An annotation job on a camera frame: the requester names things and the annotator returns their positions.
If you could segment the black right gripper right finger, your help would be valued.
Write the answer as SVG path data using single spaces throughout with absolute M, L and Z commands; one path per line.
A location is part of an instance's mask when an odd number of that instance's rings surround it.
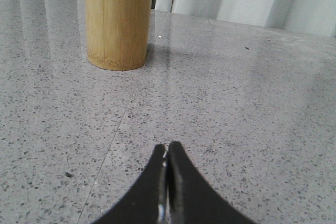
M 169 144 L 167 172 L 172 223 L 253 223 L 209 185 L 181 142 Z

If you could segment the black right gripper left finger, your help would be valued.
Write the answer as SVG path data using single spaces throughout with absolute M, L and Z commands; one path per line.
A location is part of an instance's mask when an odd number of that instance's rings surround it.
M 143 172 L 127 193 L 95 223 L 164 223 L 167 198 L 167 152 L 154 147 Z

